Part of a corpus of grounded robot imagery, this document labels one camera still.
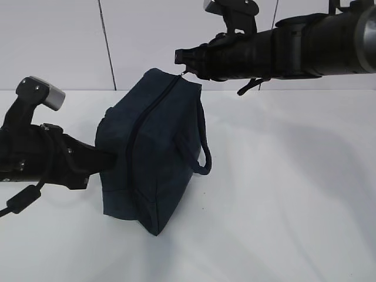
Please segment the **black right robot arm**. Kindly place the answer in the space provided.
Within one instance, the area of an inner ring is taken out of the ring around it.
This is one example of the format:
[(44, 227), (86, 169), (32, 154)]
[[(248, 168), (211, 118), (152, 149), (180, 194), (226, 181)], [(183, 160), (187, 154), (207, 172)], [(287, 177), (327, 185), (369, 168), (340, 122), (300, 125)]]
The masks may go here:
[(330, 1), (327, 13), (282, 19), (258, 31), (254, 1), (206, 1), (227, 30), (208, 43), (178, 49), (174, 61), (199, 79), (316, 79), (375, 72), (375, 2)]

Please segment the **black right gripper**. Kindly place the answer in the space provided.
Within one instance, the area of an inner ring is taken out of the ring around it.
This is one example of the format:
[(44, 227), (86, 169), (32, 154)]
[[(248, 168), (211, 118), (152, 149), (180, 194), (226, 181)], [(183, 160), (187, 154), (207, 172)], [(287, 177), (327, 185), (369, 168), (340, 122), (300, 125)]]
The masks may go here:
[(174, 63), (185, 65), (184, 73), (192, 73), (201, 80), (227, 81), (247, 79), (246, 75), (236, 74), (224, 59), (216, 55), (217, 51), (226, 51), (240, 42), (247, 42), (251, 35), (236, 32), (233, 34), (220, 32), (208, 43), (190, 49), (176, 49)]

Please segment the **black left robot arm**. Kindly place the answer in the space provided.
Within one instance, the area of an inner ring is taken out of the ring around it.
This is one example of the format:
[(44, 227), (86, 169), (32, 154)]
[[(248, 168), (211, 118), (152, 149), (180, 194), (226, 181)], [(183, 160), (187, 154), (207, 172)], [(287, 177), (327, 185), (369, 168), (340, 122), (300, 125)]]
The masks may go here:
[(1, 180), (83, 190), (91, 175), (114, 167), (116, 155), (87, 145), (59, 126), (31, 123), (36, 105), (16, 99), (1, 126)]

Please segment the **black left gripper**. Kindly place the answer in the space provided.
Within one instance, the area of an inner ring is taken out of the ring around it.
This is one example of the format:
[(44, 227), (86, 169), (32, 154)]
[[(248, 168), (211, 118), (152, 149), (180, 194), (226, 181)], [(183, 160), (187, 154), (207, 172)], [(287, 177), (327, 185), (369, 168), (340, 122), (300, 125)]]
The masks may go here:
[(113, 169), (117, 155), (87, 145), (63, 132), (57, 125), (44, 123), (53, 143), (53, 165), (48, 176), (49, 184), (67, 187), (69, 190), (85, 190), (92, 174)]

